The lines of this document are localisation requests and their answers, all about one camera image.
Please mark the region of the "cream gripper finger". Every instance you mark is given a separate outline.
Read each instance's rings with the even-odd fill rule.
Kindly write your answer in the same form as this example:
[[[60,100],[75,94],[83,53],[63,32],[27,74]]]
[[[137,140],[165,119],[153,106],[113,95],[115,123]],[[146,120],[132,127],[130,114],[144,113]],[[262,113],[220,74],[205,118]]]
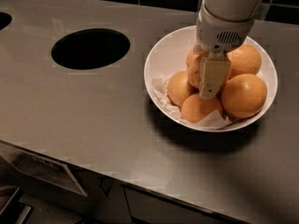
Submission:
[[[214,98],[228,78],[231,62],[225,52],[210,52],[200,61],[199,95]]]

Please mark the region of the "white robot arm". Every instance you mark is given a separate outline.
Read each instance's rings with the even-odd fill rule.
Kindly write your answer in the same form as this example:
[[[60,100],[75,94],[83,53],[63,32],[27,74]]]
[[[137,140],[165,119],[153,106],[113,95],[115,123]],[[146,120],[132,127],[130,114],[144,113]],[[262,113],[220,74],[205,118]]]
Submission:
[[[203,0],[196,22],[194,54],[208,56],[200,60],[199,95],[214,98],[231,64],[227,53],[239,48],[247,38],[254,16],[263,0]]]

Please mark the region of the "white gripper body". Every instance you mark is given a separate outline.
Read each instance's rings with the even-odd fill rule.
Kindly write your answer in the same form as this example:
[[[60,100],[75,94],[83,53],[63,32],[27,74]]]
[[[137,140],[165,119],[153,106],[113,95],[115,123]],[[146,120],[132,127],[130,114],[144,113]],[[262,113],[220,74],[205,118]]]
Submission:
[[[196,38],[193,52],[230,52],[239,48],[253,26],[253,18],[244,21],[228,21],[214,15],[203,0],[196,22]]]

